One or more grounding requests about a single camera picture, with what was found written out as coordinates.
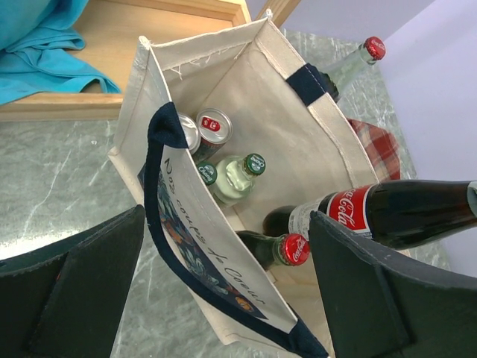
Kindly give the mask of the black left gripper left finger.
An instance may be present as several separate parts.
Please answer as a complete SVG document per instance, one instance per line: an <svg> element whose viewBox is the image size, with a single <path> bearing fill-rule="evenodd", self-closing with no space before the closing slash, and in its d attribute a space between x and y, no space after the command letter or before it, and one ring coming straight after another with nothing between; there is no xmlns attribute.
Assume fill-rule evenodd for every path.
<svg viewBox="0 0 477 358"><path fill-rule="evenodd" d="M1 261L2 357L109 357L141 251L137 205Z"/></svg>

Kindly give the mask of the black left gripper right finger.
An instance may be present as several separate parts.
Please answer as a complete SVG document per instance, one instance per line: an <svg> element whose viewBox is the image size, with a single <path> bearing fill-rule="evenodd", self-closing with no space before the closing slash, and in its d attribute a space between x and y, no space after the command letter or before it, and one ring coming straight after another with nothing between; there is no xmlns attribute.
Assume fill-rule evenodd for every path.
<svg viewBox="0 0 477 358"><path fill-rule="evenodd" d="M475 357L476 279L414 260L320 212L312 259L337 357Z"/></svg>

